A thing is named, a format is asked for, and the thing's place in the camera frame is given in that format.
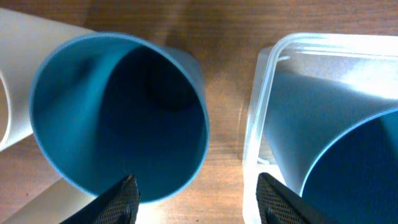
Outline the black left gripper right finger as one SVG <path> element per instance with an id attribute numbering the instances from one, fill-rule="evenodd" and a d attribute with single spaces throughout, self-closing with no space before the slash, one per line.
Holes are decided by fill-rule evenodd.
<path id="1" fill-rule="evenodd" d="M 270 174 L 258 175 L 256 199 L 262 224 L 336 223 L 279 182 Z"/>

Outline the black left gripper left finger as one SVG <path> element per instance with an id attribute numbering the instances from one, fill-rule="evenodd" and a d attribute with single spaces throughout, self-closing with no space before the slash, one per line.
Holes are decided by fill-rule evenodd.
<path id="1" fill-rule="evenodd" d="M 140 199 L 136 178 L 128 175 L 60 224 L 135 224 Z"/>

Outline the blue cup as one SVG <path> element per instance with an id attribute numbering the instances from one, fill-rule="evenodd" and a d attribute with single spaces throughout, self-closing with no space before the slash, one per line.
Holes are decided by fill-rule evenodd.
<path id="1" fill-rule="evenodd" d="M 97 32 L 58 46 L 35 75 L 29 109 L 45 158 L 94 196 L 134 175 L 142 203 L 172 197 L 209 148 L 198 60 L 133 35 Z"/>
<path id="2" fill-rule="evenodd" d="M 274 76 L 264 135 L 286 185 L 340 223 L 397 222 L 397 101 Z"/>

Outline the cream cup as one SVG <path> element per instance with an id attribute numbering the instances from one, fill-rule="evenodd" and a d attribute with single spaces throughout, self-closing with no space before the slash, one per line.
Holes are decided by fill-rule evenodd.
<path id="1" fill-rule="evenodd" d="M 58 46 L 92 30 L 1 9 L 1 150 L 32 134 L 31 83 Z"/>

